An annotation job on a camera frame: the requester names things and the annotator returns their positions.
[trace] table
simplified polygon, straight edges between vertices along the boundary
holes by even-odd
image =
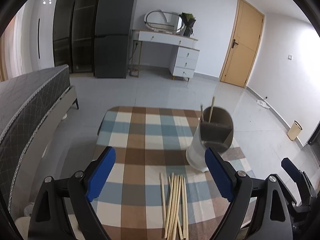
[[[194,170],[186,160],[186,148],[199,117],[200,112],[194,110],[128,106],[106,112],[94,159],[106,146],[112,146],[116,150],[116,163],[92,206],[113,240],[163,238],[159,177],[160,173],[170,176],[172,172],[186,178],[189,239],[211,237],[229,203],[221,197],[211,174]],[[235,140],[222,157],[236,170],[254,177]],[[168,183],[165,194],[168,203]],[[250,219],[253,208],[251,202],[244,222]]]
[[[187,78],[189,81],[193,77],[200,52],[198,49],[195,49],[197,39],[151,30],[132,30],[132,41],[131,76],[139,77],[142,44],[144,41],[147,41],[174,45],[169,64],[172,79],[177,76]],[[138,44],[137,42],[140,42],[138,68],[133,69],[133,54],[137,48],[137,45],[134,46],[134,44]]]

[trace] oval mirror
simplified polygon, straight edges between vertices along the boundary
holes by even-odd
[[[154,10],[148,12],[144,17],[146,26],[154,31],[166,33],[178,33],[183,27],[183,20],[178,13]]]

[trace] beige trash can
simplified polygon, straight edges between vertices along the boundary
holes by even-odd
[[[288,135],[289,139],[293,141],[299,135],[299,133],[301,131],[302,131],[301,125],[297,121],[294,121],[294,123],[291,126],[290,130],[288,131],[287,135]]]

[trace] gray refrigerator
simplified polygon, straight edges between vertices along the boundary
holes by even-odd
[[[126,78],[137,0],[99,0],[94,34],[97,78]]]

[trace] drawer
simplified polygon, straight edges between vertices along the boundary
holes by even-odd
[[[198,42],[198,40],[193,40],[193,45],[192,45],[193,48],[196,46],[197,42]]]
[[[192,48],[193,39],[186,38],[180,35],[168,35],[167,43]]]
[[[177,57],[175,67],[183,67],[196,69],[197,61],[194,59],[188,59],[184,57]]]
[[[194,49],[179,47],[177,57],[184,57],[184,58],[198,60],[199,51]]]
[[[172,75],[176,77],[192,78],[193,73],[194,73],[193,69],[174,67]]]
[[[167,43],[168,34],[156,32],[142,32],[139,33],[139,41],[151,41],[159,43]]]

